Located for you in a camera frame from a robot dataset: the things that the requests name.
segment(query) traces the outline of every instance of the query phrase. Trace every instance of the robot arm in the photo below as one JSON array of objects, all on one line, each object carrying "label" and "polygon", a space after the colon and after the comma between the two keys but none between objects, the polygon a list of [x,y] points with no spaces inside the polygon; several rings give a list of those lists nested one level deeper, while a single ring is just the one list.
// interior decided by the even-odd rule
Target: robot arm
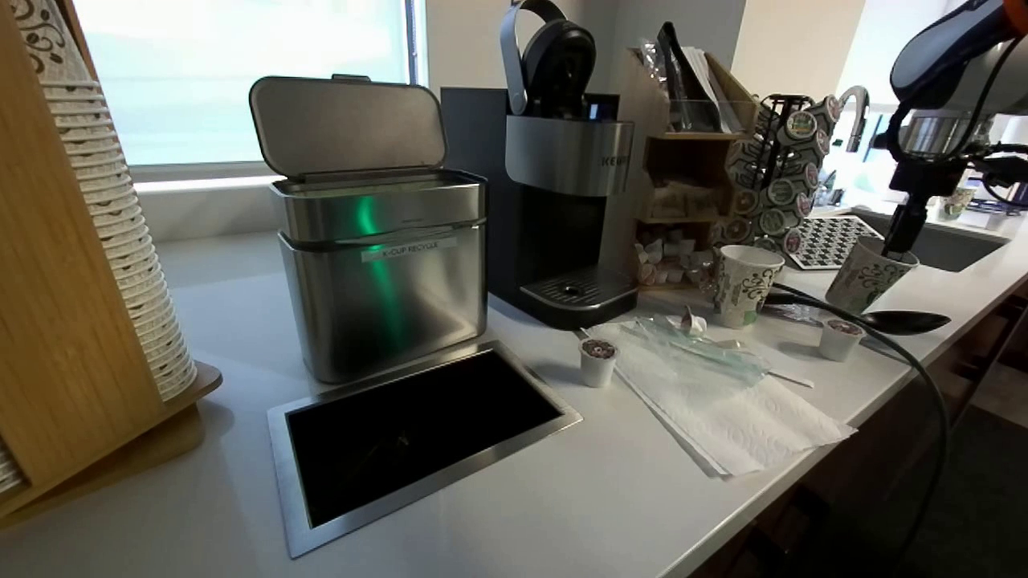
[{"label": "robot arm", "polygon": [[[928,197],[948,197],[967,167],[967,137],[995,111],[1028,105],[1028,0],[967,0],[941,16],[901,53],[889,85],[901,105],[887,128],[897,159],[894,191],[905,191],[887,235],[887,253],[910,250],[926,226]],[[958,145],[905,151],[903,119],[911,109],[948,109],[965,116]]]}]

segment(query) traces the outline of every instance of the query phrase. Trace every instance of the faucet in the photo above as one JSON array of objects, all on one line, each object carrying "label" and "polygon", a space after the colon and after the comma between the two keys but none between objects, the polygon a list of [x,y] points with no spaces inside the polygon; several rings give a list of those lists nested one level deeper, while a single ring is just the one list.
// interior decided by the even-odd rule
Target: faucet
[{"label": "faucet", "polygon": [[871,93],[866,93],[862,85],[848,88],[848,90],[837,95],[837,111],[848,105],[848,101],[859,103],[859,111],[856,111],[856,126],[848,128],[848,137],[846,137],[842,151],[859,151],[862,135],[865,135],[865,109],[866,109],[866,103],[871,103]]}]

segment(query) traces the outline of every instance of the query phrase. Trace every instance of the countertop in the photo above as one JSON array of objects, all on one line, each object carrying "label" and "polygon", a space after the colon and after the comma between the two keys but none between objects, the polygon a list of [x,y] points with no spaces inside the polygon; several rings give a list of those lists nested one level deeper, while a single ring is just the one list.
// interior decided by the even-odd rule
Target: countertop
[{"label": "countertop", "polygon": [[[971,271],[920,268],[878,301],[950,315],[950,324],[932,335],[901,338],[916,358],[938,358],[1022,284],[1028,229],[1014,217],[1003,230],[1011,245]],[[292,561],[267,410],[318,384],[299,360],[277,241],[247,235],[157,250],[193,358],[225,373],[225,384],[200,404],[205,443],[4,530],[4,578],[686,574],[826,456],[819,450],[774,472],[707,480],[624,384],[579,384],[575,335],[492,301],[488,332],[537,369],[582,425]],[[815,295],[830,280],[784,274],[787,286]],[[776,318],[760,318],[746,338],[792,351],[792,363],[815,382],[804,396],[848,425],[871,418],[910,377],[866,346],[846,366],[819,360],[811,353],[815,332]]]}]

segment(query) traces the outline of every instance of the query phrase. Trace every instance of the sink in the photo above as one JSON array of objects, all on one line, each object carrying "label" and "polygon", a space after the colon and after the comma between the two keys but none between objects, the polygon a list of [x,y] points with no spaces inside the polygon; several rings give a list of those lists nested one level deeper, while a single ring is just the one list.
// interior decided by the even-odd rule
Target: sink
[{"label": "sink", "polygon": [[[848,215],[859,215],[866,223],[874,230],[887,235],[894,215],[871,211],[871,208],[852,208]],[[981,235],[981,230],[965,230],[965,229],[948,229],[948,226],[926,226],[920,241],[911,245],[911,253],[926,268],[950,271],[960,274],[971,262],[983,260],[987,253],[999,250],[1006,239],[995,235]]]},{"label": "sink", "polygon": [[292,559],[579,421],[498,345],[416,363],[358,393],[282,404],[267,418]]}]

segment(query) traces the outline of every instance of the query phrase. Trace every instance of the coffee maker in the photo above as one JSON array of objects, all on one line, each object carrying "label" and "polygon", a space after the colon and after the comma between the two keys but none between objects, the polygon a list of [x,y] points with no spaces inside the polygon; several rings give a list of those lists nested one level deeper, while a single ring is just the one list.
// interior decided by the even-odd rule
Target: coffee maker
[{"label": "coffee maker", "polygon": [[[518,10],[542,16],[524,55]],[[509,90],[441,90],[444,165],[486,176],[486,286],[542,324],[600,324],[637,304],[634,277],[598,262],[630,121],[616,121],[616,95],[586,93],[594,42],[549,0],[504,16],[500,55]]]}]

